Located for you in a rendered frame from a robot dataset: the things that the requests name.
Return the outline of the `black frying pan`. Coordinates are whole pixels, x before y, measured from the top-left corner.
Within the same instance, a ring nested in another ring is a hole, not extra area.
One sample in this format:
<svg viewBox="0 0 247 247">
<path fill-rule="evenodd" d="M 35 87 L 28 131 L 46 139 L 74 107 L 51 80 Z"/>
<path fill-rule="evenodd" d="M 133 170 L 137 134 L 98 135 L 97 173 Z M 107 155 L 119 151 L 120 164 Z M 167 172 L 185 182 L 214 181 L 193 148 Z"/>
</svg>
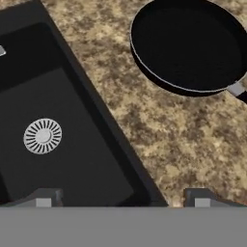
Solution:
<svg viewBox="0 0 247 247">
<path fill-rule="evenodd" d="M 247 30 L 209 0 L 151 0 L 135 14 L 132 55 L 143 73 L 179 95 L 227 91 L 247 104 Z"/>
</svg>

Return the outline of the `silver sink drain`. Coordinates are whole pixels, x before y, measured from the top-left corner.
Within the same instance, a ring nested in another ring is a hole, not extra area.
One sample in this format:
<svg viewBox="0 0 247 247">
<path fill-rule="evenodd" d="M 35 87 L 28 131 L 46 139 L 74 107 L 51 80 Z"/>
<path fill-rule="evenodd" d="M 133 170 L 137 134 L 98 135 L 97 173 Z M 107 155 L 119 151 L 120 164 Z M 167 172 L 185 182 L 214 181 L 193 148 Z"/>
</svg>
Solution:
<svg viewBox="0 0 247 247">
<path fill-rule="evenodd" d="M 23 134 L 25 148 L 33 154 L 48 154 L 61 143 L 63 130 L 54 120 L 43 118 L 30 123 Z"/>
</svg>

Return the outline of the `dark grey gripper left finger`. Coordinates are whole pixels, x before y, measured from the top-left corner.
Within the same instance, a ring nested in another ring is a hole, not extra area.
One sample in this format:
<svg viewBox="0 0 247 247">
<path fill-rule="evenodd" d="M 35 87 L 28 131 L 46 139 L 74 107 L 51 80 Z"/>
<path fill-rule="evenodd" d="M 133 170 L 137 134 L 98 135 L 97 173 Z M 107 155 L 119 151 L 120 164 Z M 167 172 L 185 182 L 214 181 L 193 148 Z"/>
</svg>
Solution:
<svg viewBox="0 0 247 247">
<path fill-rule="evenodd" d="M 39 188 L 25 198 L 5 204 L 5 207 L 60 207 L 63 205 L 63 190 Z"/>
</svg>

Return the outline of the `black sink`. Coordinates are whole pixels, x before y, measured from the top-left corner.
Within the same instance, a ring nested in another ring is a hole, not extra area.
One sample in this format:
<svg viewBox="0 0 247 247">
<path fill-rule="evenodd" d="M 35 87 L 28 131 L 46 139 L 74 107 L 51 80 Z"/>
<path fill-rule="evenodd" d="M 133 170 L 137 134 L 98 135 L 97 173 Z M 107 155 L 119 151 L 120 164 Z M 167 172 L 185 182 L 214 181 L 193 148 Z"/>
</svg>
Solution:
<svg viewBox="0 0 247 247">
<path fill-rule="evenodd" d="M 0 10 L 0 45 L 0 205 L 60 188 L 64 206 L 165 206 L 40 0 Z M 43 118 L 62 141 L 33 154 L 23 134 Z"/>
</svg>

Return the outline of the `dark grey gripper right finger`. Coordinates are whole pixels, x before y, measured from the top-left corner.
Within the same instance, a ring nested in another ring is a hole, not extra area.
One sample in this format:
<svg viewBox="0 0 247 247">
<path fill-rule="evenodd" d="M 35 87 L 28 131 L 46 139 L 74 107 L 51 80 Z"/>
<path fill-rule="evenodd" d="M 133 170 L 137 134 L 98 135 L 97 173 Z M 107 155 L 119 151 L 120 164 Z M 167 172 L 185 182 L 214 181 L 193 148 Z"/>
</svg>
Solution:
<svg viewBox="0 0 247 247">
<path fill-rule="evenodd" d="M 208 188 L 186 188 L 183 190 L 184 207 L 244 207 L 244 204 L 217 196 Z"/>
</svg>

